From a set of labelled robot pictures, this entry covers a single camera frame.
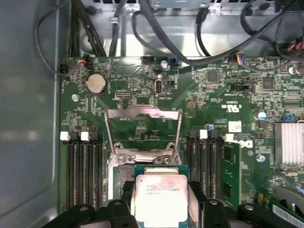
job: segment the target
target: capacitor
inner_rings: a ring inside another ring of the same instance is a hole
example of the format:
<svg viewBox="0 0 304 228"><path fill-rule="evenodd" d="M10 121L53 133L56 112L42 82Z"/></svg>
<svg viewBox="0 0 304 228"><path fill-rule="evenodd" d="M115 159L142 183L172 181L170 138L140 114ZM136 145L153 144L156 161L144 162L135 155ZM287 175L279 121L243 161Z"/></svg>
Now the capacitor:
<svg viewBox="0 0 304 228"><path fill-rule="evenodd" d="M267 114L265 112L258 112L254 115L254 118L256 120L266 120L267 119Z"/></svg>
<svg viewBox="0 0 304 228"><path fill-rule="evenodd" d="M212 130L214 130L214 125L208 123L208 124L205 125L205 129L206 129L207 131L212 131Z"/></svg>

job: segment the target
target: integrated circuit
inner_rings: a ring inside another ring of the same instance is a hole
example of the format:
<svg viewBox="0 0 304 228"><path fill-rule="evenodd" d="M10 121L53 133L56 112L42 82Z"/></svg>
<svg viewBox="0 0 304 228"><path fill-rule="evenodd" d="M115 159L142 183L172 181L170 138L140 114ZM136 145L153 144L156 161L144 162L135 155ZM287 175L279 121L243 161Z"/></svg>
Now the integrated circuit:
<svg viewBox="0 0 304 228"><path fill-rule="evenodd" d="M224 147L224 158L227 161L233 162L233 154L230 147Z"/></svg>
<svg viewBox="0 0 304 228"><path fill-rule="evenodd" d="M263 89L274 89L274 79L271 77L264 77L263 78L263 85L262 88Z"/></svg>
<svg viewBox="0 0 304 228"><path fill-rule="evenodd" d="M232 187L229 184L224 183L223 191L227 197L229 197L229 198L232 197Z"/></svg>
<svg viewBox="0 0 304 228"><path fill-rule="evenodd" d="M207 82L219 82L219 72L212 70L207 72Z"/></svg>

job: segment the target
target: blue connector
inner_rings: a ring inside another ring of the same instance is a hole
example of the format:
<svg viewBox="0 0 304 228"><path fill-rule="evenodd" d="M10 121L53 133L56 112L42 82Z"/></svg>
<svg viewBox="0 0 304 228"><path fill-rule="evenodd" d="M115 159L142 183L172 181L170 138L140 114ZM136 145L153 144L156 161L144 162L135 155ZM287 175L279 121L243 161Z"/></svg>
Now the blue connector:
<svg viewBox="0 0 304 228"><path fill-rule="evenodd" d="M295 118L294 118L293 115L285 115L285 116L283 116L283 121L288 122L288 121L294 121L294 120L295 120Z"/></svg>

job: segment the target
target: sticker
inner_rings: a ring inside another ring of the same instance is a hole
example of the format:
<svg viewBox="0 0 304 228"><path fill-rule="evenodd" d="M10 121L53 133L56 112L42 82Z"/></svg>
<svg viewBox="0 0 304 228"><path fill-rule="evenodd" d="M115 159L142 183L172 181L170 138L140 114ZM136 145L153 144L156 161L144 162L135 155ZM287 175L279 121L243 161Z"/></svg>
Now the sticker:
<svg viewBox="0 0 304 228"><path fill-rule="evenodd" d="M272 205L272 212L275 213L278 217L284 219L285 221L295 225L296 227L304 228L304 223L303 222L301 222L300 220L291 216L287 212L283 211L282 209L280 209L276 205Z"/></svg>
<svg viewBox="0 0 304 228"><path fill-rule="evenodd" d="M242 122L241 121L229 121L228 131L230 133L242 133Z"/></svg>

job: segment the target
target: connector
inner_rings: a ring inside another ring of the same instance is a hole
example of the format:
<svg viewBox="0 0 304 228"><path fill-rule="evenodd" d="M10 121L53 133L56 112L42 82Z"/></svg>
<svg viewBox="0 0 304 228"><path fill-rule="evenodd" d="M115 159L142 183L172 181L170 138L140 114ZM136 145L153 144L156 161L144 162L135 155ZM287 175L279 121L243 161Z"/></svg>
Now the connector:
<svg viewBox="0 0 304 228"><path fill-rule="evenodd" d="M92 57L90 57L88 54L84 54L82 59L85 60L84 66L87 70L94 70Z"/></svg>
<svg viewBox="0 0 304 228"><path fill-rule="evenodd" d="M303 0L275 0L275 12L303 12L304 1Z"/></svg>

